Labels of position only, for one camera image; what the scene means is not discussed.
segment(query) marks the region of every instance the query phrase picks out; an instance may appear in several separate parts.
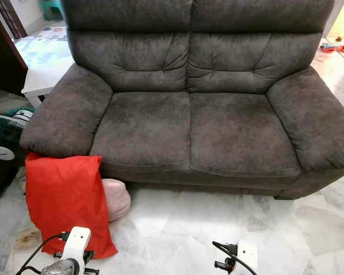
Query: low table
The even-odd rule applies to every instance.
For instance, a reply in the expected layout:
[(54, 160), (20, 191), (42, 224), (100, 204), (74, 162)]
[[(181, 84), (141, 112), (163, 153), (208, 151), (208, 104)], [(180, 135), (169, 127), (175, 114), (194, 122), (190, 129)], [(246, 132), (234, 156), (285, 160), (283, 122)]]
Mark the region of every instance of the low table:
[(15, 43), (28, 66), (22, 94), (37, 108), (74, 63), (67, 41), (25, 37)]

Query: red cloth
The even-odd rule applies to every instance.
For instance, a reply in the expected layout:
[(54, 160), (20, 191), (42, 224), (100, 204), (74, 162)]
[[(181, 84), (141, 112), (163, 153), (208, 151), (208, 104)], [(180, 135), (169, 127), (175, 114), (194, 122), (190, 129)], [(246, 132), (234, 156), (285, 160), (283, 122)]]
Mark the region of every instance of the red cloth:
[[(34, 153), (27, 156), (26, 200), (30, 218), (41, 230), (42, 240), (82, 226), (91, 230), (87, 250), (93, 250), (95, 258), (117, 253), (108, 229), (100, 162), (100, 156), (65, 159)], [(64, 241), (53, 239), (42, 251), (62, 252), (64, 245)]]

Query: upholstery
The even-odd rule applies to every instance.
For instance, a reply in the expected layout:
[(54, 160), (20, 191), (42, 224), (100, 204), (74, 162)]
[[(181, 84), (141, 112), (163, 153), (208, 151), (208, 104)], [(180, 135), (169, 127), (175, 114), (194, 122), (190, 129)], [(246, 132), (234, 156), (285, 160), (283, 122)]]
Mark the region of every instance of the upholstery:
[(310, 68), (333, 0), (63, 0), (70, 68), (21, 146), (105, 178), (306, 196), (344, 175), (344, 107)]

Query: sofa backrest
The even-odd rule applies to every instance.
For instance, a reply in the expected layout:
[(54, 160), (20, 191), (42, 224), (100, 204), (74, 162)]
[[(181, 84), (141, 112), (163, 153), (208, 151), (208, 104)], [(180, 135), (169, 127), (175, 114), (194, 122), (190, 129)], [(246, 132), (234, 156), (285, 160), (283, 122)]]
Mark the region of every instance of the sofa backrest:
[(333, 0), (63, 0), (75, 61), (117, 91), (265, 93), (306, 68)]

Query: cable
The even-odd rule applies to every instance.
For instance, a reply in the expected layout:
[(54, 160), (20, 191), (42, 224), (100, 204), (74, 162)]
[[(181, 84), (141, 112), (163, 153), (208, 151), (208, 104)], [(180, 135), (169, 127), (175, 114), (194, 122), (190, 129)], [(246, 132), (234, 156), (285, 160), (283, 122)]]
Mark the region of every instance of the cable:
[(227, 254), (227, 255), (230, 256), (231, 258), (235, 259), (235, 260), (236, 260), (237, 262), (239, 262), (240, 264), (242, 264), (242, 265), (243, 265), (248, 271), (250, 271), (253, 275), (257, 275), (257, 274), (255, 273), (255, 271), (253, 271), (252, 268), (250, 268), (245, 262), (241, 261), (240, 259), (238, 259), (238, 258), (236, 257), (236, 255), (234, 255), (234, 254), (232, 254), (231, 252), (229, 252), (229, 251), (227, 250), (227, 247), (228, 247), (228, 246), (222, 245), (221, 243), (214, 242), (214, 241), (213, 241), (212, 243), (213, 243), (213, 245), (214, 245), (216, 248), (222, 250), (225, 254)]
[(27, 264), (29, 263), (30, 260), (32, 260), (32, 258), (37, 254), (37, 252), (49, 241), (51, 241), (52, 239), (55, 238), (61, 238), (63, 241), (66, 241), (68, 239), (70, 235), (70, 232), (64, 232), (61, 234), (57, 234), (54, 235), (52, 237), (49, 237), (47, 240), (45, 240), (33, 253), (32, 255), (28, 258), (28, 260), (26, 260), (26, 262), (22, 265), (22, 267), (20, 268), (20, 270), (15, 274), (15, 275), (20, 275), (22, 274), (22, 272), (26, 269), (30, 269), (33, 272), (36, 272), (37, 274), (41, 274), (41, 272), (39, 272), (36, 268), (32, 267), (32, 266), (27, 266)]

